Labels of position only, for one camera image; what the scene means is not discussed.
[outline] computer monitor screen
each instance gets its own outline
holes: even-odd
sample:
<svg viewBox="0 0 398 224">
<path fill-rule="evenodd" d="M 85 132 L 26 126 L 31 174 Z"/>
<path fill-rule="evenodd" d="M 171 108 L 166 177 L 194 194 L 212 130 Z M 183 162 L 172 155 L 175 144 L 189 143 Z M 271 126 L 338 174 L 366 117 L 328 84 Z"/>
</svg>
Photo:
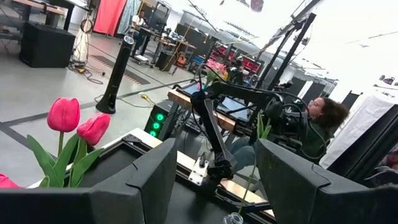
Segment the computer monitor screen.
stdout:
<svg viewBox="0 0 398 224">
<path fill-rule="evenodd" d="M 183 88 L 179 89 L 180 92 L 187 96 L 192 96 L 194 92 L 199 91 L 198 83 L 191 83 Z M 244 109 L 241 111 L 237 111 L 234 113 L 229 113 L 230 111 L 238 110 L 240 108 L 246 107 L 245 104 L 239 102 L 238 100 L 234 100 L 230 97 L 226 97 L 217 107 L 217 111 L 223 113 L 227 117 L 230 117 L 233 120 L 241 119 L 243 121 L 249 121 L 249 109 Z"/>
<path fill-rule="evenodd" d="M 162 32 L 167 22 L 167 8 L 163 7 L 161 4 L 158 5 L 156 9 L 154 9 L 150 19 L 149 19 L 149 27 L 157 30 L 158 32 Z"/>
</svg>

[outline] tulip petal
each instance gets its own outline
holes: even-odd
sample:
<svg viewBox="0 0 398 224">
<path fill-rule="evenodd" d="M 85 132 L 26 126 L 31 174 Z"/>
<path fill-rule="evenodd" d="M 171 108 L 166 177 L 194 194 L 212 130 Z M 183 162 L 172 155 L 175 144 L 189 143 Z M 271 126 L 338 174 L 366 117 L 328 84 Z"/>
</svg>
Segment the tulip petal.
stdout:
<svg viewBox="0 0 398 224">
<path fill-rule="evenodd" d="M 20 188 L 20 186 L 10 180 L 6 175 L 0 174 L 0 189 L 3 188 Z"/>
<path fill-rule="evenodd" d="M 78 135 L 86 142 L 95 146 L 104 136 L 109 127 L 111 117 L 108 114 L 98 113 L 77 128 Z"/>
<path fill-rule="evenodd" d="M 55 131 L 73 131 L 80 120 L 80 104 L 77 99 L 58 98 L 47 116 L 48 126 Z"/>
</svg>

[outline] curly hair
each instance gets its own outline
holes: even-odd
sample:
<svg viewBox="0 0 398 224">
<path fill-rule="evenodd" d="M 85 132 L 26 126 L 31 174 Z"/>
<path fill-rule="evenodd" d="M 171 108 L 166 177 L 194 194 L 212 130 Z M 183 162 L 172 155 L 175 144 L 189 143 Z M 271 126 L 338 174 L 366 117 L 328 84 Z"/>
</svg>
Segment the curly hair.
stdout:
<svg viewBox="0 0 398 224">
<path fill-rule="evenodd" d="M 323 128 L 337 128 L 349 115 L 349 109 L 326 97 L 322 97 L 325 105 L 322 108 L 322 115 L 317 118 L 316 122 Z"/>
</svg>

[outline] black monitor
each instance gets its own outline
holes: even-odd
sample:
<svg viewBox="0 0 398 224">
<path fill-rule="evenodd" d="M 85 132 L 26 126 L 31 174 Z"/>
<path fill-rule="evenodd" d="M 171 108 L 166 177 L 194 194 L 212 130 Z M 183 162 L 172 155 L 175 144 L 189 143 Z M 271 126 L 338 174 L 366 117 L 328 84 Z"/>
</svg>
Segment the black monitor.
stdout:
<svg viewBox="0 0 398 224">
<path fill-rule="evenodd" d="M 157 4 L 153 13 L 150 16 L 148 26 L 157 32 L 163 32 L 164 27 L 167 25 L 169 17 L 169 9 L 163 4 Z"/>
</svg>

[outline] tulip stem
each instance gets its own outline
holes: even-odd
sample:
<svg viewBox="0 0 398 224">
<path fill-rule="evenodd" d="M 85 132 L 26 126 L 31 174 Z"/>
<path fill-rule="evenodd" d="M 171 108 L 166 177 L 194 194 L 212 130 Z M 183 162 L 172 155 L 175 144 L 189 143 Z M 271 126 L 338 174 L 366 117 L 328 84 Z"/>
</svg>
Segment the tulip stem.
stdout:
<svg viewBox="0 0 398 224">
<path fill-rule="evenodd" d="M 60 140 L 58 142 L 58 158 L 61 156 L 62 147 L 63 147 L 63 132 L 60 131 Z"/>
</svg>

